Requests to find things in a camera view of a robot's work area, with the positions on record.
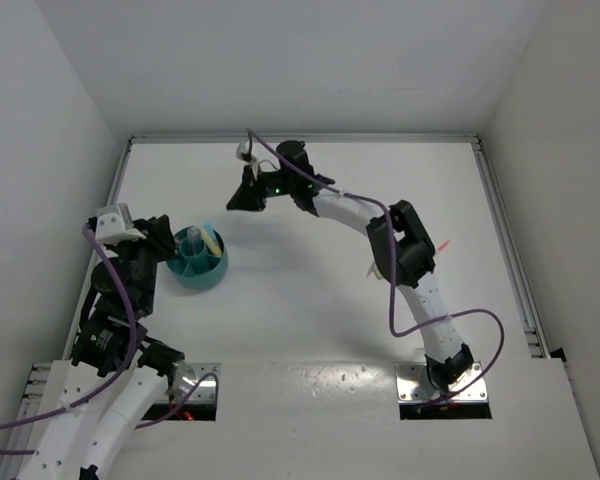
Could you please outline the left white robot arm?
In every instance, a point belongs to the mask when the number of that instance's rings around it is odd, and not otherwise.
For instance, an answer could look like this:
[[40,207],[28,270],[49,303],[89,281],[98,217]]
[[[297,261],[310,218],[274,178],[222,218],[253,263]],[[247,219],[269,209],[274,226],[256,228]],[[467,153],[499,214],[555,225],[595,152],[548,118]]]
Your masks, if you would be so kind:
[[86,225],[93,268],[57,406],[20,479],[105,479],[143,415],[172,385],[182,352],[147,339],[157,267],[176,253],[166,215],[132,220],[120,204]]

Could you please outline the blue highlighter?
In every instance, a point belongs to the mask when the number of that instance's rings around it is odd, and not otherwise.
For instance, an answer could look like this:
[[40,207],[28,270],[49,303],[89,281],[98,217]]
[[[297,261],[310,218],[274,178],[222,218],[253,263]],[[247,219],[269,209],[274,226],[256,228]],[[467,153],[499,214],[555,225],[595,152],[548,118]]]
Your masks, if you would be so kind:
[[205,222],[204,228],[210,235],[212,235],[212,236],[215,235],[215,230],[210,222]]

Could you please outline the yellow highlighter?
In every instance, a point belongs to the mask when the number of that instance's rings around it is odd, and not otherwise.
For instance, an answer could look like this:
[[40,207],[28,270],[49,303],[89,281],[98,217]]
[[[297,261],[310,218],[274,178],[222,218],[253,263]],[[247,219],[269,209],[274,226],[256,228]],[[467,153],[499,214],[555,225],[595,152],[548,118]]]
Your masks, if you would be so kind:
[[221,258],[223,255],[223,250],[220,247],[219,243],[217,242],[217,239],[215,238],[215,236],[213,235],[213,233],[209,232],[206,229],[203,229],[201,231],[201,238],[203,239],[207,250],[209,251],[209,253],[217,258]]

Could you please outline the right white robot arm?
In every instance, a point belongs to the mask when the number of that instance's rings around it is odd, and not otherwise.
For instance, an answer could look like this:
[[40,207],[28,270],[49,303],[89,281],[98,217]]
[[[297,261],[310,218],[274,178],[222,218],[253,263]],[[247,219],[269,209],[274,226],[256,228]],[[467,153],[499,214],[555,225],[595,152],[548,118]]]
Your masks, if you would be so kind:
[[264,172],[253,144],[249,137],[237,147],[236,157],[244,168],[226,209],[261,212],[268,199],[288,196],[300,210],[362,234],[369,241],[378,273],[390,283],[393,294],[405,299],[421,332],[429,383],[447,394],[474,358],[452,324],[435,276],[436,248],[412,204],[401,200],[384,207],[337,189],[334,180],[315,172],[303,141],[267,147],[279,166]]

